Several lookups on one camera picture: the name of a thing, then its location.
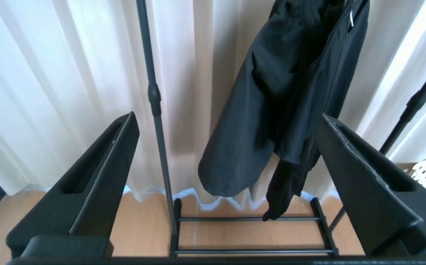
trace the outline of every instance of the hanging clothing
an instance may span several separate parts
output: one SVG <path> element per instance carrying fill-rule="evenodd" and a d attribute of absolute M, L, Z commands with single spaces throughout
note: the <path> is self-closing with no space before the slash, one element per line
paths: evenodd
<path fill-rule="evenodd" d="M 207 143 L 198 175 L 205 190 L 231 197 L 252 186 L 275 152 L 281 158 L 264 219 L 284 213 L 320 154 L 313 130 L 337 117 L 366 34 L 369 1 L 277 0 L 254 39 Z"/>

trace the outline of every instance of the black pole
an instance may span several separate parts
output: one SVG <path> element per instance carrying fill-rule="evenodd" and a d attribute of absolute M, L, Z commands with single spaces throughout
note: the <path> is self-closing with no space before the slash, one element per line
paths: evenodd
<path fill-rule="evenodd" d="M 166 189 L 168 214 L 170 216 L 171 231 L 174 235 L 178 234 L 177 222 L 174 215 L 174 203 L 172 202 L 170 175 L 168 173 L 166 143 L 163 137 L 162 118 L 160 114 L 160 91 L 155 81 L 154 60 L 152 59 L 151 37 L 149 34 L 149 22 L 147 20 L 146 1 L 137 0 L 139 26 L 141 27 L 142 46 L 144 57 L 146 59 L 147 78 L 149 80 L 149 89 L 147 95 L 151 103 L 152 115 L 154 116 L 155 134 L 157 136 L 157 145 L 160 153 L 160 165 L 162 166 L 163 184 Z"/>
<path fill-rule="evenodd" d="M 407 124 L 411 122 L 412 118 L 424 106 L 425 102 L 426 102 L 426 81 L 425 81 L 425 84 L 422 86 L 422 88 L 420 88 L 420 90 L 417 91 L 417 93 L 415 93 L 411 97 L 411 99 L 409 99 L 409 102 L 406 105 L 404 113 L 402 113 L 396 126 L 391 131 L 391 134 L 388 136 L 383 146 L 381 147 L 380 152 L 383 155 L 385 155 L 389 151 L 389 149 L 392 147 L 392 145 L 397 140 L 399 135 L 405 129 L 405 126 L 407 126 Z"/>

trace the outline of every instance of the light brown floor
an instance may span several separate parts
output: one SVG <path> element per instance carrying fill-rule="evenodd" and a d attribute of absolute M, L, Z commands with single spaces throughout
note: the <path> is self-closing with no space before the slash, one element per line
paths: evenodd
<path fill-rule="evenodd" d="M 0 203 L 0 264 L 10 260 L 5 236 L 18 221 L 40 200 L 41 192 L 24 191 L 5 197 Z M 117 256 L 167 256 L 170 241 L 166 198 L 153 194 L 138 202 L 131 194 L 123 196 L 111 233 Z M 237 212 L 228 202 L 214 211 L 199 209 L 196 198 L 182 199 L 183 216 L 261 216 L 267 209 L 263 204 L 256 211 Z M 332 220 L 341 202 L 329 198 L 323 202 L 327 220 Z M 311 215 L 309 203 L 295 198 L 289 214 Z M 363 250 L 345 216 L 333 233 L 341 255 L 362 255 Z M 180 232 L 181 247 L 323 247 L 315 222 L 183 222 Z"/>

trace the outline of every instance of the curtain fold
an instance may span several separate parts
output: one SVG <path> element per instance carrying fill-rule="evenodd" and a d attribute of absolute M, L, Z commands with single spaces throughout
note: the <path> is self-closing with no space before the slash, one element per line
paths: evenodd
<path fill-rule="evenodd" d="M 218 198 L 199 182 L 199 159 L 273 2 L 147 1 L 172 191 L 197 194 L 203 208 L 214 207 Z M 341 112 L 352 129 L 361 121 L 377 123 L 375 113 L 397 120 L 397 110 L 385 115 L 392 98 L 377 95 L 425 2 L 372 2 L 361 59 Z M 0 0 L 0 185 L 8 194 L 54 185 L 112 120 L 131 110 L 141 136 L 127 185 L 138 199 L 163 190 L 136 8 L 128 0 Z M 390 37 L 381 42 L 382 35 Z M 426 33 L 422 37 L 418 49 L 426 47 Z M 409 69 L 425 66 L 416 56 L 426 56 L 408 56 L 412 60 L 401 72 L 416 75 Z M 397 95 L 407 85 L 397 84 L 385 89 Z M 403 109 L 406 95 L 402 98 L 393 107 Z M 376 112 L 370 102 L 379 102 Z M 403 136 L 400 154 L 414 145 L 413 136 L 424 134 L 425 122 Z M 372 140 L 369 128 L 359 133 Z M 231 203 L 238 208 L 262 203 L 276 164 L 273 156 L 257 184 Z M 331 188 L 322 161 L 309 179 L 305 191 L 312 195 L 323 197 Z"/>

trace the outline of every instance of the black cloth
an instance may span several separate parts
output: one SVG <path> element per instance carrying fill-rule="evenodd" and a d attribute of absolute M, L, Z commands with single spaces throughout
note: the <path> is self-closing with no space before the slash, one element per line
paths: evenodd
<path fill-rule="evenodd" d="M 350 13 L 354 26 L 351 26 Z M 254 39 L 199 163 L 209 193 L 252 186 L 275 152 L 267 193 L 275 219 L 300 194 L 320 154 L 312 132 L 321 113 L 340 113 L 366 34 L 369 2 L 278 0 Z"/>

